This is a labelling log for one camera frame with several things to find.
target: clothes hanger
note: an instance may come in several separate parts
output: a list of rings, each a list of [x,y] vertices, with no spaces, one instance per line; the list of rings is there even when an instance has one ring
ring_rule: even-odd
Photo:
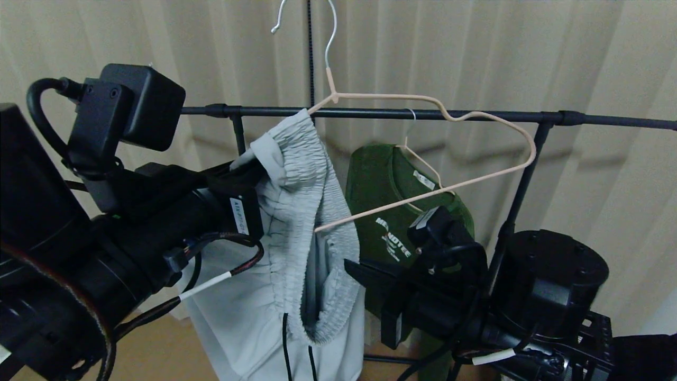
[[[278,23],[271,30],[272,33],[275,33],[279,29],[279,27],[282,23],[282,8],[284,7],[285,2],[286,2],[286,0],[282,0],[282,2],[280,4],[280,11],[278,12]],[[498,177],[498,176],[501,176],[501,175],[516,172],[516,171],[519,171],[520,169],[528,167],[529,164],[531,164],[533,162],[533,160],[536,157],[536,144],[533,142],[533,138],[531,137],[531,135],[529,135],[529,133],[526,130],[524,130],[522,127],[514,124],[513,122],[507,121],[503,118],[499,118],[495,115],[491,115],[491,114],[485,113],[483,111],[471,111],[471,112],[469,112],[465,115],[462,115],[458,118],[454,118],[451,115],[449,115],[449,113],[447,112],[447,108],[444,107],[444,104],[440,100],[433,98],[431,96],[412,95],[412,94],[363,94],[363,93],[340,93],[340,92],[337,92],[336,91],[336,85],[334,84],[334,77],[332,75],[332,69],[329,67],[329,48],[331,47],[332,42],[334,41],[334,37],[336,36],[336,7],[334,6],[334,2],[332,0],[327,0],[327,2],[329,2],[329,6],[332,8],[332,14],[334,16],[334,29],[332,31],[331,37],[329,38],[329,42],[327,42],[327,46],[324,50],[325,71],[326,71],[326,74],[327,74],[327,81],[329,82],[329,89],[331,91],[331,94],[327,98],[324,98],[323,100],[318,102],[315,106],[312,106],[308,110],[309,115],[312,115],[317,110],[320,110],[325,104],[327,104],[329,102],[338,103],[339,99],[341,99],[341,98],[345,98],[345,99],[379,99],[379,100],[386,100],[386,99],[420,100],[420,101],[423,101],[423,102],[428,102],[428,103],[434,104],[439,109],[439,112],[442,114],[444,119],[447,119],[448,121],[451,121],[451,122],[464,121],[466,119],[473,118],[473,117],[483,117],[483,118],[491,119],[492,121],[497,121],[498,123],[507,125],[508,127],[510,127],[512,129],[516,130],[517,132],[519,132],[524,137],[524,139],[526,139],[527,144],[529,145],[529,158],[527,158],[527,160],[524,163],[518,164],[514,167],[506,168],[506,169],[494,172],[492,174],[486,174],[484,176],[479,176],[477,178],[466,180],[464,182],[459,182],[457,184],[449,185],[449,186],[446,186],[444,188],[440,188],[440,189],[437,189],[437,190],[432,190],[430,192],[423,193],[422,195],[410,197],[408,199],[404,199],[404,200],[400,200],[400,201],[397,201],[397,202],[394,202],[394,203],[390,203],[388,205],[384,205],[382,207],[377,207],[377,208],[374,208],[374,209],[371,209],[371,210],[367,210],[367,211],[362,212],[362,213],[353,214],[350,217],[341,218],[340,220],[330,222],[328,224],[325,224],[325,225],[322,225],[322,226],[315,228],[315,230],[314,230],[315,233],[329,229],[329,228],[332,228],[332,227],[337,226],[337,225],[344,224],[346,222],[357,220],[358,218],[370,216],[370,215],[378,213],[378,212],[383,212],[384,210],[393,209],[394,207],[409,204],[409,203],[412,203],[412,202],[418,201],[418,200],[423,200],[423,199],[426,199],[428,197],[439,195],[439,194],[444,193],[444,192],[449,192],[449,191],[452,191],[456,188],[460,188],[461,186],[474,184],[476,182],[480,182],[480,181],[488,180],[490,178],[495,178],[495,177]]]
[[[407,108],[407,110],[409,110],[409,111],[412,112],[412,115],[414,116],[414,122],[416,122],[416,113],[414,112],[414,110],[412,110],[412,109],[410,109],[410,108]],[[407,129],[406,129],[406,131],[405,131],[405,133],[404,133],[404,144],[397,144],[395,147],[396,147],[396,148],[400,148],[401,150],[405,150],[405,151],[408,152],[411,156],[416,157],[421,163],[423,163],[423,165],[425,165],[426,167],[428,167],[428,168],[435,174],[435,176],[437,177],[437,185],[438,185],[440,188],[444,188],[444,187],[442,186],[442,177],[439,175],[439,172],[436,171],[435,168],[433,168],[432,165],[428,164],[428,162],[425,161],[421,156],[418,156],[418,154],[415,153],[414,150],[412,150],[411,148],[409,148],[409,144],[408,144],[408,143],[409,143],[409,132],[411,131],[411,129],[412,129],[412,126],[410,125],[409,127],[407,127]],[[454,192],[453,190],[450,190],[449,193],[451,193],[452,195],[456,196],[456,192]],[[409,203],[408,205],[409,205],[410,207],[413,207],[413,208],[414,208],[416,211],[418,211],[418,212],[423,212],[423,210],[421,210],[419,207],[417,207],[416,205],[414,205],[414,204],[412,204],[412,203]]]

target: curtain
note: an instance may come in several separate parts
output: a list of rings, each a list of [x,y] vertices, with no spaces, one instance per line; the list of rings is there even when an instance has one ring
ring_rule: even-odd
[[[430,95],[449,109],[558,111],[677,118],[677,2],[344,1],[329,62],[339,91]],[[26,114],[41,77],[82,81],[109,62],[151,64],[185,87],[186,106],[308,106],[305,1],[289,0],[271,35],[277,1],[2,1],[0,98]],[[315,96],[328,94],[324,46],[332,29],[313,1]],[[63,139],[73,105],[45,94]],[[425,108],[393,101],[338,106]],[[244,118],[250,142],[278,122]],[[497,123],[318,119],[339,178],[369,142],[403,142],[444,184],[523,161],[522,138]],[[534,125],[525,125],[534,133]],[[677,288],[677,134],[631,127],[554,127],[517,220],[517,230],[558,231],[609,263],[594,310],[614,334],[636,334]],[[50,155],[56,155],[48,148]],[[122,144],[126,167],[148,161],[202,169],[237,155],[227,119],[182,117],[164,153]],[[72,175],[57,165],[66,178]],[[458,193],[490,247],[519,174]],[[96,208],[78,194],[88,212]]]

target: floor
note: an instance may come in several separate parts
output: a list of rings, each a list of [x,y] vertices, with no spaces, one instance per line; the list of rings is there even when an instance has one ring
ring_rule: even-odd
[[[381,343],[366,348],[368,353],[387,356],[414,356],[416,349],[403,346],[396,351]],[[407,365],[365,362],[359,381],[394,381]],[[84,378],[94,381],[98,368]],[[463,367],[458,381],[490,381],[493,372],[480,367]],[[12,381],[42,380],[24,367]],[[178,321],[165,316],[130,333],[118,344],[118,355],[111,381],[217,381],[189,319]],[[409,381],[417,380],[416,375]]]

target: cylindrical motor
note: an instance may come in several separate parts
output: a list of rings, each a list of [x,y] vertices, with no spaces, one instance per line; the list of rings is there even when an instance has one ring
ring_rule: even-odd
[[[492,306],[508,327],[552,340],[580,330],[609,267],[594,250],[560,233],[514,234],[496,277]]]
[[[89,218],[19,108],[0,104],[0,115],[2,239],[56,266],[88,239]],[[11,258],[0,260],[0,286],[15,286],[31,277]]]

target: dark green t-shirt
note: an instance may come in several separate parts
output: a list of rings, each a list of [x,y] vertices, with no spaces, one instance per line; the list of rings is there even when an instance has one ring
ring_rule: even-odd
[[[414,166],[400,148],[392,144],[371,144],[357,149],[350,156],[346,199],[352,214],[435,189],[439,189],[439,186]],[[475,235],[473,218],[458,195],[441,193],[415,201],[412,205],[423,212],[442,205],[454,217],[463,221],[472,236]],[[416,259],[416,254],[415,247],[407,239],[407,228],[421,213],[411,205],[402,205],[356,220],[360,259],[367,258],[410,267]],[[446,270],[458,270],[458,267]],[[383,299],[375,292],[367,290],[365,305],[368,311],[380,317]],[[406,339],[410,332],[411,329],[404,328],[402,340]],[[432,352],[441,344],[440,341],[423,333],[421,356]],[[423,368],[419,379],[445,380],[450,360],[450,355],[443,356]]]

